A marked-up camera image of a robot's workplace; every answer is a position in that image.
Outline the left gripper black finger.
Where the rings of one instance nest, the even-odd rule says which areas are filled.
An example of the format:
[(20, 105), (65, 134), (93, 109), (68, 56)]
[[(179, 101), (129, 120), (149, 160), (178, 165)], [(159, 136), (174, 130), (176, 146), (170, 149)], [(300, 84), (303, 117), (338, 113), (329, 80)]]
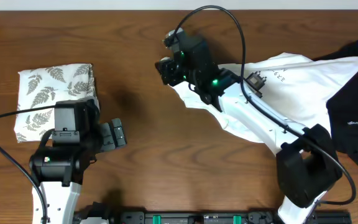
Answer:
[(116, 148), (116, 144), (114, 142), (114, 133), (109, 123), (104, 123), (101, 125), (101, 134), (103, 137), (103, 145), (101, 146), (101, 152), (108, 152), (114, 150)]
[(127, 144), (122, 122), (119, 118), (111, 120), (112, 136), (116, 148), (124, 147)]

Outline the white printed t-shirt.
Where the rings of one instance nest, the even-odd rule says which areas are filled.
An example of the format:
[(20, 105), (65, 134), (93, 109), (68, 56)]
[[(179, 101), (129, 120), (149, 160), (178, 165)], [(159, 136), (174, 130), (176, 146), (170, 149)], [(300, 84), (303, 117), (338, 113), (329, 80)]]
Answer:
[[(322, 125), (331, 130), (327, 101), (358, 72), (358, 56), (313, 61), (298, 54), (282, 53), (265, 61), (245, 65), (245, 75), (265, 79), (257, 103), (294, 130)], [(173, 89), (187, 108), (209, 111), (222, 129), (247, 141), (264, 143), (276, 154), (283, 142), (296, 137), (286, 134), (252, 105), (246, 103), (238, 83), (218, 98), (220, 109), (206, 105), (191, 91), (188, 82)]]

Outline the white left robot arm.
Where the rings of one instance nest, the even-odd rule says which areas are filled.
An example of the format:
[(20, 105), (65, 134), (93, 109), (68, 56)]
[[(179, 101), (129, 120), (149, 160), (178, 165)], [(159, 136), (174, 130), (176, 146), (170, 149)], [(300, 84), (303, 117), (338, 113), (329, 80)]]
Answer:
[(35, 179), (33, 223), (114, 223), (112, 212), (102, 203), (75, 210), (85, 170), (96, 155), (127, 144), (119, 118), (101, 124), (96, 98), (58, 101), (54, 128), (48, 130), (30, 157)]

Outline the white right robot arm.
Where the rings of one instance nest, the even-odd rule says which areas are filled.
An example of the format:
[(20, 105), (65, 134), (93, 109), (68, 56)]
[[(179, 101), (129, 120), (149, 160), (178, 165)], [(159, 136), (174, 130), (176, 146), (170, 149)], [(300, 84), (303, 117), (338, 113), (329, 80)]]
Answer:
[(278, 217), (284, 223), (307, 223), (323, 196), (342, 177), (328, 130), (278, 112), (264, 93), (267, 77), (220, 67), (207, 42), (182, 30), (164, 39), (172, 51), (155, 66), (187, 108), (209, 111), (231, 134), (264, 143), (276, 158), (284, 201)]

